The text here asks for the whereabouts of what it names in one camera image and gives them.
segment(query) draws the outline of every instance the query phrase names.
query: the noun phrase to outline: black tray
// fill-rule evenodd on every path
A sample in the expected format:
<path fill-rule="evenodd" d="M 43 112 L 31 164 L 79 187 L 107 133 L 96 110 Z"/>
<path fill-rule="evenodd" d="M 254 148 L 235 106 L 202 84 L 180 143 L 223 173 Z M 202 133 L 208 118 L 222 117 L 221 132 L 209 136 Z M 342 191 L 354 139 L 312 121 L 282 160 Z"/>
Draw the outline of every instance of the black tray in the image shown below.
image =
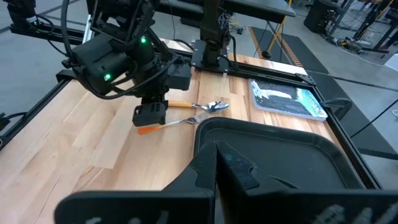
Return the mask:
<path fill-rule="evenodd" d="M 262 173 L 304 190 L 361 189 L 359 177 L 328 139 L 313 133 L 229 118 L 202 122 L 196 154 L 212 141 L 224 141 L 256 164 Z"/>

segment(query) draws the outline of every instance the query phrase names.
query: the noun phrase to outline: wooden table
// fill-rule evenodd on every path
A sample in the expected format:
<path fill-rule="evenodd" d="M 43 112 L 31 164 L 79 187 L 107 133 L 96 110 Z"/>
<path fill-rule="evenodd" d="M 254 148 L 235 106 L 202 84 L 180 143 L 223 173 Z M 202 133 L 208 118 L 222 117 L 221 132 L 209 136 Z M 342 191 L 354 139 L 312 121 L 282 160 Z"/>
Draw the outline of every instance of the wooden table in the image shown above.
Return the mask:
<path fill-rule="evenodd" d="M 306 74 L 291 65 L 240 55 L 238 60 Z M 339 145 L 326 122 L 254 109 L 245 79 L 194 69 L 192 75 L 188 91 L 170 90 L 166 97 L 199 104 L 227 101 L 229 109 L 217 116 L 317 133 Z M 193 157 L 196 126 L 184 123 L 140 135 L 131 122 L 140 101 L 104 101 L 71 81 L 0 151 L 0 223 L 52 223 L 58 202 L 79 190 L 161 190 L 173 181 Z M 167 121 L 201 112 L 169 108 Z"/>

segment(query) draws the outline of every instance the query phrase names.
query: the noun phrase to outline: orange handle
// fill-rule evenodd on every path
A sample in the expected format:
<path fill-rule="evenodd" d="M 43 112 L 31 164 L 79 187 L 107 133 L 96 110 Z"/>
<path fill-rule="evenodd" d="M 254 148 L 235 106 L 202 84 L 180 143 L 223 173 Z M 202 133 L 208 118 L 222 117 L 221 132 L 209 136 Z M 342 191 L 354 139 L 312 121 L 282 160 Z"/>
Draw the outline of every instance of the orange handle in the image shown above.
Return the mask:
<path fill-rule="evenodd" d="M 163 126 L 142 127 L 138 128 L 138 133 L 139 134 L 151 133 L 153 131 L 159 130 L 160 128 L 163 128 Z"/>
<path fill-rule="evenodd" d="M 182 108 L 192 108 L 192 104 L 191 103 L 177 102 L 177 101 L 169 101 L 169 106 L 182 107 Z"/>

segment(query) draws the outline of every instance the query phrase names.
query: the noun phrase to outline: metal fork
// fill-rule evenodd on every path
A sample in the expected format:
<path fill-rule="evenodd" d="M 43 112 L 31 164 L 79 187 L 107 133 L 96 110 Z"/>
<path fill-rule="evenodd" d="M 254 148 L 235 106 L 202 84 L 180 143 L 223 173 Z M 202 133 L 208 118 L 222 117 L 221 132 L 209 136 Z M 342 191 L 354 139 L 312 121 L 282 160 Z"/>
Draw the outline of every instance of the metal fork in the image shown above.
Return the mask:
<path fill-rule="evenodd" d="M 140 133 L 140 134 L 151 133 L 151 132 L 159 130 L 161 128 L 165 128 L 167 126 L 170 126 L 173 124 L 178 124 L 181 122 L 188 122 L 190 124 L 198 124 L 198 123 L 201 123 L 202 121 L 206 120 L 208 117 L 209 117 L 209 114 L 205 112 L 205 113 L 199 114 L 198 116 L 194 116 L 194 117 L 191 117 L 188 119 L 182 119 L 179 121 L 173 121 L 173 122 L 167 123 L 165 125 L 140 127 L 140 128 L 138 128 L 138 133 Z"/>

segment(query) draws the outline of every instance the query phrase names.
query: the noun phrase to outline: green led light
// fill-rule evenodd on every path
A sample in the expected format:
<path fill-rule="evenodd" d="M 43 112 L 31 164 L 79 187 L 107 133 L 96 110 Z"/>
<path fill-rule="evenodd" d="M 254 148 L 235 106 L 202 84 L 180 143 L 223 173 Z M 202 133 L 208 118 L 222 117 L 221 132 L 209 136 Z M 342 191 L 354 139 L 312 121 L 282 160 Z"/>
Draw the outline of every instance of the green led light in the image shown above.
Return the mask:
<path fill-rule="evenodd" d="M 110 74 L 106 74 L 106 75 L 104 76 L 105 81 L 108 81 L 108 80 L 110 80 L 111 78 L 112 78 L 112 76 L 111 76 Z"/>

